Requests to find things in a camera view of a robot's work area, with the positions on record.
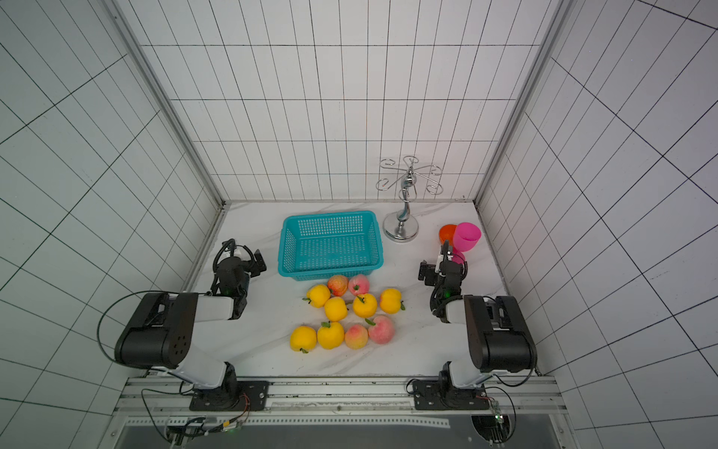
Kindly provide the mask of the yellow peach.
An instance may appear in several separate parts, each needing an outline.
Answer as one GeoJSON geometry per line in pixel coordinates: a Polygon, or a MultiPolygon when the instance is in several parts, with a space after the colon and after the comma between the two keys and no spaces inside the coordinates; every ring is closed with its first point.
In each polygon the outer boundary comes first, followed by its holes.
{"type": "Polygon", "coordinates": [[[360,318],[372,318],[379,308],[379,302],[371,294],[357,295],[353,300],[353,312],[360,318]]]}
{"type": "Polygon", "coordinates": [[[348,316],[348,306],[342,297],[331,297],[323,309],[326,318],[331,322],[339,322],[348,316]]]}
{"type": "Polygon", "coordinates": [[[340,322],[326,321],[317,331],[319,346],[325,350],[338,348],[344,342],[345,331],[340,322]]]}
{"type": "Polygon", "coordinates": [[[327,303],[331,297],[332,293],[327,285],[317,284],[310,288],[302,300],[310,304],[310,306],[320,309],[325,306],[325,303],[327,303]]]}
{"type": "Polygon", "coordinates": [[[313,351],[317,342],[317,331],[312,327],[297,327],[290,336],[290,348],[303,354],[313,351]]]}
{"type": "Polygon", "coordinates": [[[396,314],[405,310],[402,293],[396,288],[387,288],[381,293],[380,308],[386,314],[396,314]]]}

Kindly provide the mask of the pink peach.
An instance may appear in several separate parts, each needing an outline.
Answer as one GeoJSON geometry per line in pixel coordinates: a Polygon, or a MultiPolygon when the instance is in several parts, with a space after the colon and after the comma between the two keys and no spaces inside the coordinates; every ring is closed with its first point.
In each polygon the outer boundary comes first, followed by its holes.
{"type": "Polygon", "coordinates": [[[388,344],[396,335],[394,322],[385,315],[376,315],[365,319],[368,336],[376,344],[388,344]]]}
{"type": "Polygon", "coordinates": [[[366,295],[370,290],[370,282],[364,274],[357,274],[349,280],[348,290],[353,296],[366,295]]]}

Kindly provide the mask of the orange-pink peach bottom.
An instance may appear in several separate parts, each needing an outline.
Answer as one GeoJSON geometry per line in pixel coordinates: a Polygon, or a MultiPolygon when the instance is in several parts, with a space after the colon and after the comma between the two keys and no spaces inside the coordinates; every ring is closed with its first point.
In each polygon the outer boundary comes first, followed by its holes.
{"type": "Polygon", "coordinates": [[[344,342],[350,349],[362,349],[368,344],[368,340],[368,330],[362,325],[353,325],[345,332],[344,342]]]}

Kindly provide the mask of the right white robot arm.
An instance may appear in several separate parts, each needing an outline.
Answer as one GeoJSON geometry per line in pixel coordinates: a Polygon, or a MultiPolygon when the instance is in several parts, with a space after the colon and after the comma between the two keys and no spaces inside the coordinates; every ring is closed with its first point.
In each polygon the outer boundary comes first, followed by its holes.
{"type": "Polygon", "coordinates": [[[533,372],[537,366],[536,344],[516,298],[464,295],[461,285],[466,277],[466,263],[420,264],[418,279],[432,288],[433,316],[465,327],[467,355],[446,362],[436,380],[411,383],[418,410],[487,410],[487,380],[498,372],[533,372]]]}

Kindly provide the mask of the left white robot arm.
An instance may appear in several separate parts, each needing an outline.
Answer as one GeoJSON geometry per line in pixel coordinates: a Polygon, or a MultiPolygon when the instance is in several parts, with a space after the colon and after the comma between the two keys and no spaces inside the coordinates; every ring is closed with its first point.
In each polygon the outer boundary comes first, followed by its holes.
{"type": "Polygon", "coordinates": [[[234,366],[193,344],[194,327],[237,321],[247,304],[250,279],[267,270],[260,251],[243,259],[233,239],[212,262],[207,293],[147,292],[117,340],[114,359],[135,369],[167,372],[193,386],[193,412],[263,411],[269,382],[239,381],[234,366]]]}

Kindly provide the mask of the teal plastic basket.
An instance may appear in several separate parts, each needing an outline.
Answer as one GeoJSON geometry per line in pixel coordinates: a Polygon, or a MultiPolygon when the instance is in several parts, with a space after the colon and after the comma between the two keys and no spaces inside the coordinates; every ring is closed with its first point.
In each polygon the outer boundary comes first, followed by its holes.
{"type": "Polygon", "coordinates": [[[294,215],[283,222],[278,253],[283,277],[312,281],[369,275],[383,262],[381,232],[372,211],[294,215]]]}

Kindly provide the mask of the orange plastic goblet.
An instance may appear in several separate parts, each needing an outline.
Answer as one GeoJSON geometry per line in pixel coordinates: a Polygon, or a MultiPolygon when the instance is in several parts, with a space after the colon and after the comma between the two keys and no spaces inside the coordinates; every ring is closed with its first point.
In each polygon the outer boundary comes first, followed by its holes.
{"type": "Polygon", "coordinates": [[[452,248],[454,248],[454,234],[456,232],[457,225],[455,224],[448,224],[443,226],[439,230],[439,243],[443,245],[444,243],[448,243],[452,248]]]}

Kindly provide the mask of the chrome cup holder stand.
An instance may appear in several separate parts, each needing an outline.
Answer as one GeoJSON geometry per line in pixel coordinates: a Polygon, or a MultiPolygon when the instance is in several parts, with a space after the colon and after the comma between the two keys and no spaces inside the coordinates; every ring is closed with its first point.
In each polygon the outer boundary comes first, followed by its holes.
{"type": "Polygon", "coordinates": [[[396,179],[391,181],[388,176],[381,176],[376,183],[376,189],[379,192],[396,189],[396,197],[402,203],[401,210],[388,214],[383,220],[383,233],[395,242],[412,241],[419,233],[419,223],[411,214],[411,202],[418,194],[417,183],[420,180],[426,181],[426,192],[437,196],[443,192],[443,186],[439,182],[443,170],[434,164],[422,165],[415,155],[405,155],[401,162],[398,162],[398,159],[383,158],[380,169],[392,172],[396,179]]]}

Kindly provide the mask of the magenta plastic goblet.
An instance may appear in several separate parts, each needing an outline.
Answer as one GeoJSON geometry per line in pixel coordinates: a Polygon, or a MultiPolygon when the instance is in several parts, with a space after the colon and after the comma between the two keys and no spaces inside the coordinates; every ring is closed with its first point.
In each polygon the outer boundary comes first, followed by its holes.
{"type": "Polygon", "coordinates": [[[466,262],[466,253],[478,244],[481,237],[482,230],[475,224],[465,222],[457,225],[450,239],[452,261],[464,264],[466,262]]]}

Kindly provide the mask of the pink peach top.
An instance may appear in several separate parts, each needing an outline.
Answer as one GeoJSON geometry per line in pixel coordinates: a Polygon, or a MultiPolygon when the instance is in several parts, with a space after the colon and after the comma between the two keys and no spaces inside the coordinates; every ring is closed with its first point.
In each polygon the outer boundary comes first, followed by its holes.
{"type": "Polygon", "coordinates": [[[370,282],[364,274],[357,274],[349,280],[348,290],[353,296],[366,295],[370,290],[370,282]]]}

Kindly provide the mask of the orange-red peach top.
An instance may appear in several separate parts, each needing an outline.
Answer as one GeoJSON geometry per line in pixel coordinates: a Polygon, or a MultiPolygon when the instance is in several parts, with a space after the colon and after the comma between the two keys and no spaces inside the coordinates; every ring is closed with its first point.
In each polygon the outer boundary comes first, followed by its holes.
{"type": "Polygon", "coordinates": [[[333,297],[342,297],[349,287],[349,279],[344,275],[334,275],[326,283],[333,297]]]}

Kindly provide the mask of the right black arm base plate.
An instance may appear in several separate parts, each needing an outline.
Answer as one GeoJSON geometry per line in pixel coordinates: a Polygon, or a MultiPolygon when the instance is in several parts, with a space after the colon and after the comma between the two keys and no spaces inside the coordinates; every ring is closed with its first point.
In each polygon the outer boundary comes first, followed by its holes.
{"type": "Polygon", "coordinates": [[[439,380],[412,379],[407,391],[418,411],[486,411],[490,408],[485,391],[476,388],[457,388],[439,380]]]}

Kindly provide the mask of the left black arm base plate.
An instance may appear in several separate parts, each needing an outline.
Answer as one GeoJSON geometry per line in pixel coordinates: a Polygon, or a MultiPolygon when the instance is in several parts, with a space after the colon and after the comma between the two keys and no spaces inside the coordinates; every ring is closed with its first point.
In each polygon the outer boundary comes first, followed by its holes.
{"type": "Polygon", "coordinates": [[[192,412],[263,411],[269,395],[267,381],[237,381],[215,389],[196,389],[189,409],[192,412]]]}

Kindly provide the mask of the aluminium mounting rail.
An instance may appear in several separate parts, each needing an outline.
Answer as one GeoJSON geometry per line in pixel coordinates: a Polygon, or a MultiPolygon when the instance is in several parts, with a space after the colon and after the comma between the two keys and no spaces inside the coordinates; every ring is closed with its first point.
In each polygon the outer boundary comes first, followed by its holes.
{"type": "Polygon", "coordinates": [[[557,419],[568,408],[551,377],[506,387],[491,378],[484,383],[490,408],[486,411],[425,412],[414,408],[403,377],[279,377],[269,382],[263,411],[192,412],[190,398],[179,383],[164,377],[132,379],[121,394],[108,427],[118,437],[130,427],[150,430],[221,432],[246,426],[269,425],[414,425],[445,428],[456,416],[525,417],[549,415],[557,419]]]}

